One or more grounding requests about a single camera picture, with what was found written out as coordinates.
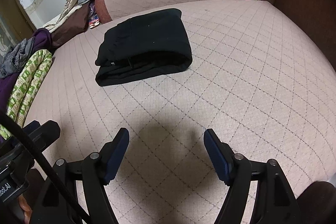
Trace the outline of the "black pants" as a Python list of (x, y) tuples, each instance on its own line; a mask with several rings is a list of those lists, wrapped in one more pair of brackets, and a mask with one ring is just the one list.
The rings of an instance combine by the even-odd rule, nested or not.
[(125, 84), (185, 71), (193, 62), (179, 9), (129, 18), (104, 34), (96, 66), (99, 86)]

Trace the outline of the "green patterned rolled blanket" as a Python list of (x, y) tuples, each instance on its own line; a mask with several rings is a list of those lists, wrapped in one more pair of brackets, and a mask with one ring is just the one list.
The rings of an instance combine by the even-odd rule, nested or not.
[(1, 112), (23, 127), (33, 100), (52, 65), (52, 53), (36, 51), (23, 70), (1, 79)]

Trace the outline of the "grey denim garment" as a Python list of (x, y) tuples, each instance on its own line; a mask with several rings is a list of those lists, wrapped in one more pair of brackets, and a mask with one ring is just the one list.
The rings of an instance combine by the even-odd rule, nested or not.
[(33, 52), (35, 38), (23, 39), (15, 47), (10, 47), (1, 62), (1, 78), (20, 72)]

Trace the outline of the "purple garment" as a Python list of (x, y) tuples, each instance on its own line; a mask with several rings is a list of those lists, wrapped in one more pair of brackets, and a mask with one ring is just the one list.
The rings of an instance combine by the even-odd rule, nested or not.
[(54, 53), (52, 37), (46, 28), (39, 28), (29, 39), (8, 49), (1, 61), (1, 112), (5, 112), (11, 92), (29, 58), (39, 50)]

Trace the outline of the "dark brown cushion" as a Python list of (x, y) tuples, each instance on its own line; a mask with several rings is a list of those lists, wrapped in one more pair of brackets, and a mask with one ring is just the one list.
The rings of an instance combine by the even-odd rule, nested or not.
[(85, 32), (89, 25), (89, 3), (76, 10), (65, 22), (52, 32), (52, 47), (59, 48), (76, 35)]

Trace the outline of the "red and blue small packet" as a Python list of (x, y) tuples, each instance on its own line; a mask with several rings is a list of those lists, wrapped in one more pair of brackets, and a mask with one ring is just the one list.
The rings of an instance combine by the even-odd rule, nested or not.
[(89, 28), (92, 29), (92, 28), (95, 28), (99, 25), (100, 25), (100, 19), (99, 19), (98, 15), (96, 13), (92, 14), (89, 17)]

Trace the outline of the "cream crumpled cloth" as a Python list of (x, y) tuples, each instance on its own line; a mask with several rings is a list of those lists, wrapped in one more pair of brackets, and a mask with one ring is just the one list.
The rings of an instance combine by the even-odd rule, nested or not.
[(56, 31), (75, 11), (80, 9), (82, 5), (78, 5), (78, 0), (66, 0), (62, 12), (45, 23), (42, 27), (50, 33)]

